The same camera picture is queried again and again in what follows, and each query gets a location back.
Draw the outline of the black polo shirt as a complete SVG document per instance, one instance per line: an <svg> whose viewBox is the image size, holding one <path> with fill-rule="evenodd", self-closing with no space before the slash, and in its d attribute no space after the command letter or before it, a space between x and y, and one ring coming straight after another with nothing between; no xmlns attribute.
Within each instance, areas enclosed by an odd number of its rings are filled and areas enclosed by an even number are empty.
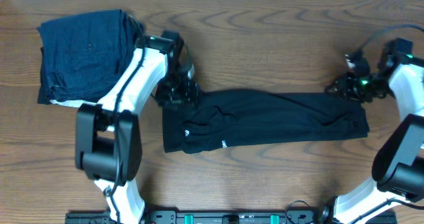
<svg viewBox="0 0 424 224"><path fill-rule="evenodd" d="M164 151L367 137L361 104L326 93L233 89L203 93L197 107L162 110Z"/></svg>

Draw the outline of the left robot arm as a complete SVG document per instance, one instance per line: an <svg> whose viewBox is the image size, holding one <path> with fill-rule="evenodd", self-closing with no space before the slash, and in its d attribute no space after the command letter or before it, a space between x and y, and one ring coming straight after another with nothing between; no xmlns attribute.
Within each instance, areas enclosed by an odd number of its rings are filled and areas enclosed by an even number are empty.
<svg viewBox="0 0 424 224"><path fill-rule="evenodd" d="M194 65L178 32L136 38L132 61L97 103L76 115L76 168L102 191L103 213L68 213L66 223L143 223L146 208L136 174L142 160L139 116L149 97L163 108L196 107Z"/></svg>

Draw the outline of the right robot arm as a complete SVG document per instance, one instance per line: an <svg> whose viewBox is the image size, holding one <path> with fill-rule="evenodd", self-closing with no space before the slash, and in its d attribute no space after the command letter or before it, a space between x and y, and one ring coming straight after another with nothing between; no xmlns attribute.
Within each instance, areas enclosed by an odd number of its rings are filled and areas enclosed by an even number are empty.
<svg viewBox="0 0 424 224"><path fill-rule="evenodd" d="M423 199L423 60L413 43L402 38L384 45L378 71L370 73L362 49L346 56L351 72L339 76L325 91L353 101L395 98L400 124L378 151L372 175L351 192L334 197L317 223L396 223L393 207L422 210Z"/></svg>

